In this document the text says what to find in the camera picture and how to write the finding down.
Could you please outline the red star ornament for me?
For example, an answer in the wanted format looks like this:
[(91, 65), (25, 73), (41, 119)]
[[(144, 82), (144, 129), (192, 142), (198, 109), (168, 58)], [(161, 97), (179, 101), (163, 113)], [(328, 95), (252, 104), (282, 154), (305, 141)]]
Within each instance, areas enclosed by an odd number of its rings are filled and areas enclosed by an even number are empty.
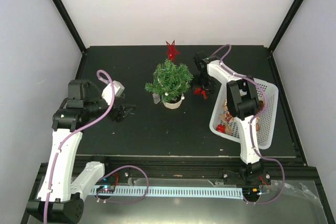
[(166, 41), (166, 46), (167, 46), (167, 52), (166, 55), (168, 56), (168, 59), (171, 60), (172, 62), (175, 61), (176, 56), (180, 55), (181, 53), (176, 49), (175, 46), (175, 40), (173, 40), (171, 43)]

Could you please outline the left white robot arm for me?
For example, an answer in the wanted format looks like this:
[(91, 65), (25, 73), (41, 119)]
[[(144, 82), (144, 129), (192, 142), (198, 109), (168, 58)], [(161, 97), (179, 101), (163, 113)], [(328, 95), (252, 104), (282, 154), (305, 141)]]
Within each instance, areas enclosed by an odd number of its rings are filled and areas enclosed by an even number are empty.
[(103, 161), (90, 161), (76, 179), (72, 179), (76, 152), (84, 129), (108, 116), (121, 122), (133, 105), (115, 106), (114, 100), (124, 97), (124, 86), (100, 79), (106, 84), (100, 90), (90, 80), (72, 80), (68, 95), (52, 117), (52, 148), (44, 181), (36, 199), (29, 200), (27, 212), (43, 223), (78, 223), (84, 202), (98, 180), (108, 181), (111, 166)]

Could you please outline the red berry sprig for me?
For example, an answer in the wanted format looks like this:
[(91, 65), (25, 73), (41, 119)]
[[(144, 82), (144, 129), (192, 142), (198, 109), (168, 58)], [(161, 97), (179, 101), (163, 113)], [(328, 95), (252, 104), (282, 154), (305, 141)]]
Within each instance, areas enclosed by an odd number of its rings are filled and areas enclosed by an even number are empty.
[(194, 91), (193, 91), (193, 94), (194, 95), (201, 95), (204, 100), (206, 100), (208, 98), (207, 96), (207, 93), (206, 93), (206, 90), (203, 89), (203, 88), (196, 88)]

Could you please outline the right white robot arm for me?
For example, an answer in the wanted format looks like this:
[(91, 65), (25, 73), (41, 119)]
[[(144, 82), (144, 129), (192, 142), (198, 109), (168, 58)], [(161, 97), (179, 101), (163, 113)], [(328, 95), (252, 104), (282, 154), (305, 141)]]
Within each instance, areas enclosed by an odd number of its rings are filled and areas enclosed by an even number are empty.
[(206, 56), (204, 52), (199, 52), (193, 61), (199, 71), (195, 76), (195, 85), (212, 94), (217, 80), (226, 90), (227, 109), (236, 120), (240, 137), (242, 165), (238, 176), (244, 184), (250, 184), (263, 172), (256, 130), (259, 86), (252, 77), (241, 76), (230, 70), (219, 56)]

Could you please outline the clear battery box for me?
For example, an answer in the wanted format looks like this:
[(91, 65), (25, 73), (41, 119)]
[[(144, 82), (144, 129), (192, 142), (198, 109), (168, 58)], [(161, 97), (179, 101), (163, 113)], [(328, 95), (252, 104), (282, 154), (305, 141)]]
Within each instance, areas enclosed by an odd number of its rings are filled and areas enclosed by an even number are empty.
[(152, 94), (154, 104), (158, 104), (161, 102), (161, 96), (157, 93)]

